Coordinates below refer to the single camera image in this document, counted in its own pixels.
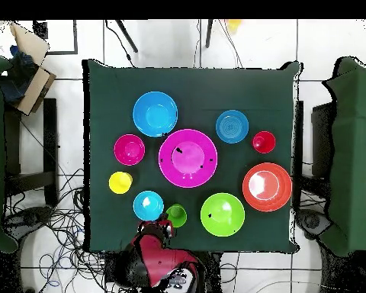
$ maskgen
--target small green cup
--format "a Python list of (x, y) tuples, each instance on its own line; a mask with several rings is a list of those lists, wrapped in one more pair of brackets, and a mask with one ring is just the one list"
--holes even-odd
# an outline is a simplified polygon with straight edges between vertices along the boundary
[(179, 228), (185, 224), (187, 213), (182, 205), (175, 203), (166, 212), (168, 214), (168, 220), (172, 222), (174, 228)]

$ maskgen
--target white tile floor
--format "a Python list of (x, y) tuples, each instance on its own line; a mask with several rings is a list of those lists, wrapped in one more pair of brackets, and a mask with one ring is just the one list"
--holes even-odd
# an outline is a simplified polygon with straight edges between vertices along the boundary
[[(28, 28), (31, 26), (29, 21), (21, 24)], [(135, 66), (194, 66), (195, 46), (199, 39), (197, 20), (125, 21), (126, 29), (139, 49), (137, 54), (131, 50), (115, 21), (108, 21), (108, 24), (120, 36)], [(68, 21), (62, 24), (55, 22), (54, 28), (62, 26), (61, 37), (72, 39), (73, 36), (68, 34), (70, 25)], [(205, 48), (206, 27), (207, 19), (203, 19), (202, 67), (236, 67), (236, 54), (218, 21), (213, 23), (210, 48)], [(277, 69), (288, 61), (303, 63), (299, 84), (300, 100), (304, 101), (303, 160), (311, 163), (310, 112), (315, 105), (331, 101), (320, 81), (331, 77), (335, 61), (341, 56), (357, 56), (366, 63), (366, 20), (244, 20), (231, 37), (244, 67)], [(57, 75), (47, 97), (57, 99), (61, 185), (66, 180), (64, 174), (70, 176), (83, 167), (81, 60), (92, 58), (109, 66), (130, 66), (119, 40), (105, 28), (103, 21), (77, 21), (77, 41), (77, 55), (47, 56), (43, 62), (43, 67)], [(54, 42), (50, 44), (50, 50), (64, 50), (54, 48), (57, 46)], [(199, 48), (195, 67), (199, 67)], [(40, 140), (43, 137), (42, 109), (23, 117), (23, 122)], [(42, 152), (35, 139), (22, 129), (22, 172), (42, 170)], [(309, 175), (310, 167), (304, 165), (303, 172)], [(83, 172), (80, 171), (71, 180), (72, 187), (80, 186), (82, 181)], [(65, 199), (60, 207), (71, 208), (71, 203), (70, 198)], [(41, 192), (28, 192), (20, 206), (43, 204)], [(221, 263), (231, 263), (239, 269), (236, 280), (223, 284), (224, 293), (317, 293), (321, 279), (319, 247), (316, 242), (307, 240), (298, 228), (295, 228), (294, 236), (300, 245), (300, 250), (294, 255), (224, 253)], [(43, 254), (53, 253), (57, 247), (56, 238), (47, 228), (39, 229), (26, 239), (21, 259), (24, 287), (39, 290), (46, 283), (37, 268), (38, 263)], [(61, 280), (66, 287), (75, 270), (59, 269), (57, 272), (59, 277), (54, 273), (52, 279)], [(223, 281), (233, 279), (235, 275), (232, 266), (224, 266), (221, 272)], [(43, 293), (62, 293), (62, 290), (60, 286), (48, 286)], [(95, 281), (77, 275), (66, 293), (103, 291)]]

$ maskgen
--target red plate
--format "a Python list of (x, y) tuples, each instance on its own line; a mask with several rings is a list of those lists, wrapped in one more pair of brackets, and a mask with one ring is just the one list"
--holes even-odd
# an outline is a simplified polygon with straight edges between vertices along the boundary
[(254, 209), (275, 211), (290, 199), (291, 177), (278, 164), (258, 164), (247, 172), (242, 181), (242, 193)]

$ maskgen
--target bowl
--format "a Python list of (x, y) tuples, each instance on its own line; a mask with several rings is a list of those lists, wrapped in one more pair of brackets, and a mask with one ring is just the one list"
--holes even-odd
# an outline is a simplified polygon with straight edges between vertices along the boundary
[(126, 134), (119, 137), (115, 142), (114, 155), (119, 163), (132, 166), (143, 159), (145, 145), (138, 136)]
[(269, 131), (259, 131), (252, 138), (253, 148), (262, 154), (270, 153), (275, 147), (275, 136)]
[(201, 221), (214, 236), (228, 237), (241, 228), (245, 219), (241, 201), (229, 193), (216, 193), (206, 199), (201, 209)]
[(163, 92), (147, 92), (134, 105), (133, 120), (138, 130), (150, 137), (169, 133), (178, 121), (178, 107)]
[(225, 143), (238, 143), (248, 134), (247, 117), (240, 111), (228, 110), (223, 112), (216, 122), (218, 137)]
[(134, 198), (133, 209), (142, 221), (155, 221), (164, 210), (164, 204), (157, 193), (142, 191)]
[(290, 199), (291, 177), (274, 163), (252, 167), (242, 182), (245, 200), (256, 210), (269, 212), (282, 208)]
[(203, 185), (216, 172), (217, 150), (204, 133), (178, 130), (162, 143), (159, 167), (173, 185), (194, 188)]

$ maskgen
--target blue bowl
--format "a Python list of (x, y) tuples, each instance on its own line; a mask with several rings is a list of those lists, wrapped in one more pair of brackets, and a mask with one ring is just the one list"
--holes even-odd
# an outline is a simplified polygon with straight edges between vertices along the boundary
[(178, 107), (169, 95), (147, 92), (134, 105), (133, 120), (138, 130), (151, 137), (169, 133), (178, 121)]
[(164, 210), (164, 203), (157, 193), (142, 191), (134, 198), (133, 209), (142, 221), (155, 221)]
[(216, 132), (225, 143), (238, 143), (248, 133), (248, 119), (240, 111), (225, 111), (217, 119)]

